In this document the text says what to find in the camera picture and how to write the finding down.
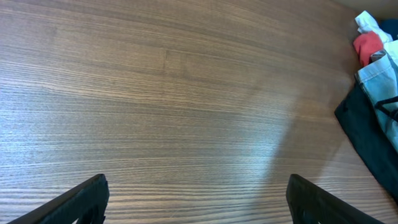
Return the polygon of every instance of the wood grain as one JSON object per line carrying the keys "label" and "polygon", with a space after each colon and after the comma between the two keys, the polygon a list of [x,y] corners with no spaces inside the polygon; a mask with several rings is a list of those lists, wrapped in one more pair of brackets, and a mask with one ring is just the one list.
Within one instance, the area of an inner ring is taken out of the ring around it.
{"label": "wood grain", "polygon": [[107,223],[291,223],[298,173],[397,223],[333,111],[331,1],[0,0],[0,223],[97,173]]}

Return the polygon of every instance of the white cloth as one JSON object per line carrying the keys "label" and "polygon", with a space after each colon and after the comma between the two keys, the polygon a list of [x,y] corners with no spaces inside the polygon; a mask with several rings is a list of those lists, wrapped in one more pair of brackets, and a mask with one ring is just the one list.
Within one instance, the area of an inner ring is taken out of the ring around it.
{"label": "white cloth", "polygon": [[355,18],[355,21],[359,26],[358,32],[361,34],[373,31],[380,37],[383,44],[392,41],[391,35],[380,29],[376,20],[367,11],[363,11]]}
{"label": "white cloth", "polygon": [[386,50],[393,61],[398,65],[398,40],[385,43],[384,50]]}

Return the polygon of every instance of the black strap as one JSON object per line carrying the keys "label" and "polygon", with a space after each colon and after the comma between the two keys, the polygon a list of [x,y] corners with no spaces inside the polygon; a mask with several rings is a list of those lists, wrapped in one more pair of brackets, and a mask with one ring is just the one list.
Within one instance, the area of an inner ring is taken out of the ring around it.
{"label": "black strap", "polygon": [[387,110],[387,108],[383,107],[383,105],[385,105],[385,104],[396,103],[396,102],[398,102],[398,96],[395,96],[393,98],[389,98],[389,99],[386,99],[386,100],[378,101],[374,105],[374,107],[376,109],[380,110],[381,112],[383,112],[385,115],[387,115],[388,117],[390,117],[394,121],[398,122],[398,109],[395,109],[393,111],[389,111],[389,110]]}
{"label": "black strap", "polygon": [[297,174],[290,176],[286,199],[293,224],[383,224]]}

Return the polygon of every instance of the laminate flooring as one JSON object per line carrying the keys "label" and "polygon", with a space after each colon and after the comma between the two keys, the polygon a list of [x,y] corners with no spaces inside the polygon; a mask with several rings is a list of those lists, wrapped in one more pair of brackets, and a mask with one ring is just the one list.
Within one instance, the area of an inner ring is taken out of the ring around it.
{"label": "laminate flooring", "polygon": [[334,109],[359,68],[331,1],[0,0],[0,223],[97,173],[106,223],[291,223],[293,173],[386,223]]}

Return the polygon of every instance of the black plastic object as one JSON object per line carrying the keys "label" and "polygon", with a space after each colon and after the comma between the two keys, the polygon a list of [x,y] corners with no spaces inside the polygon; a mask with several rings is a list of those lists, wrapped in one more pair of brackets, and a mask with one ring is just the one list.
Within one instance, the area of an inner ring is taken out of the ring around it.
{"label": "black plastic object", "polygon": [[391,119],[393,119],[394,121],[398,122],[398,109],[393,110],[393,111],[389,111],[387,110],[387,108],[383,107],[383,105],[389,104],[389,103],[397,103],[398,102],[398,96],[395,96],[393,98],[389,98],[386,100],[381,100],[378,101],[374,107],[378,110],[380,110],[381,112],[383,112],[385,115],[387,115],[388,117],[390,117]]}
{"label": "black plastic object", "polygon": [[97,174],[9,224],[102,224],[108,200],[108,182]]}
{"label": "black plastic object", "polygon": [[292,174],[286,190],[294,224],[381,224],[303,177]]}

